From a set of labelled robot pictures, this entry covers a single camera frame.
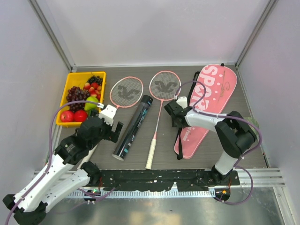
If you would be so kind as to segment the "black shuttlecock tube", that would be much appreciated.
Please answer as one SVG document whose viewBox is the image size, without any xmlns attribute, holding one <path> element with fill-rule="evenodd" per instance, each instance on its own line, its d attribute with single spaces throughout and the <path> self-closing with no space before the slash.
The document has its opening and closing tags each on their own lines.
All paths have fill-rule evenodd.
<svg viewBox="0 0 300 225">
<path fill-rule="evenodd" d="M 130 147 L 133 144 L 134 139 L 141 127 L 149 108 L 151 107 L 153 98 L 149 95 L 143 95 L 135 113 L 133 114 L 130 122 L 119 141 L 117 147 L 115 148 L 112 156 L 120 161 L 124 161 L 126 155 L 129 152 Z"/>
</svg>

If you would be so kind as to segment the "pink badminton racket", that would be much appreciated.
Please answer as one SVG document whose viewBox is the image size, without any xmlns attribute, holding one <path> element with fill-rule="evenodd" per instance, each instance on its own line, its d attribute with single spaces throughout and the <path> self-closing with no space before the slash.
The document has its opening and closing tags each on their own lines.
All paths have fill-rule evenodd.
<svg viewBox="0 0 300 225">
<path fill-rule="evenodd" d="M 149 91 L 153 98 L 160 101 L 160 109 L 157 117 L 157 123 L 153 138 L 151 140 L 150 149 L 148 153 L 147 162 L 145 165 L 146 170 L 152 168 L 152 162 L 155 153 L 155 147 L 157 143 L 158 125 L 162 106 L 164 102 L 171 101 L 174 99 L 178 88 L 181 86 L 181 81 L 178 75 L 172 71 L 160 71 L 153 76 L 149 84 Z"/>
<path fill-rule="evenodd" d="M 109 97 L 112 103 L 111 105 L 119 109 L 134 106 L 138 103 L 142 94 L 142 81 L 136 77 L 128 76 L 122 78 L 113 85 Z M 88 150 L 84 153 L 80 165 L 88 162 L 92 153 L 98 146 L 98 143 L 102 140 L 100 132 L 104 119 L 100 119 L 98 114 L 89 116 L 86 121 L 81 124 L 77 132 L 79 135 L 82 135 L 86 141 L 89 141 Z"/>
</svg>

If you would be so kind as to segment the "pink racket bag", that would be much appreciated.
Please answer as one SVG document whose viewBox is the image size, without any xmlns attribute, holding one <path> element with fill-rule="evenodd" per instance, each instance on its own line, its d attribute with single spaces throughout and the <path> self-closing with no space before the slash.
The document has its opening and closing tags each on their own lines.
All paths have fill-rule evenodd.
<svg viewBox="0 0 300 225">
<path fill-rule="evenodd" d="M 195 73 L 193 79 L 200 83 L 192 84 L 188 104 L 194 106 L 205 94 L 195 108 L 209 113 L 221 113 L 237 85 L 236 73 L 222 64 L 204 66 L 200 72 Z M 208 132 L 208 129 L 202 127 L 179 128 L 174 144 L 177 159 L 190 159 Z"/>
</svg>

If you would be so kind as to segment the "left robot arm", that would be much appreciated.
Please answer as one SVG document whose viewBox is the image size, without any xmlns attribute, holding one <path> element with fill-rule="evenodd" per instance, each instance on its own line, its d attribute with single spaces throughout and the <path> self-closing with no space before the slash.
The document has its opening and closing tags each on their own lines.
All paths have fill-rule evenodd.
<svg viewBox="0 0 300 225">
<path fill-rule="evenodd" d="M 3 198 L 3 203 L 10 210 L 9 216 L 13 216 L 20 225 L 38 225 L 51 208 L 68 194 L 86 185 L 98 185 L 101 171 L 90 161 L 83 163 L 68 179 L 60 183 L 57 181 L 86 157 L 100 141 L 116 143 L 122 127 L 123 123 L 118 122 L 113 131 L 111 124 L 104 118 L 88 117 L 74 134 L 60 142 L 46 166 L 26 187 Z"/>
</svg>

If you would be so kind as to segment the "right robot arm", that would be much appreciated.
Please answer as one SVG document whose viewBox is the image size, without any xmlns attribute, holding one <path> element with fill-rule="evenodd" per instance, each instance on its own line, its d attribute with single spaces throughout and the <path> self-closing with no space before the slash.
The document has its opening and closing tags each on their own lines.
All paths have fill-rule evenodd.
<svg viewBox="0 0 300 225">
<path fill-rule="evenodd" d="M 237 111 L 229 114 L 208 113 L 191 106 L 183 108 L 176 100 L 164 109 L 171 116 L 172 126 L 176 128 L 199 127 L 217 134 L 223 153 L 211 169 L 214 183 L 224 184 L 235 164 L 257 140 L 253 126 Z"/>
</svg>

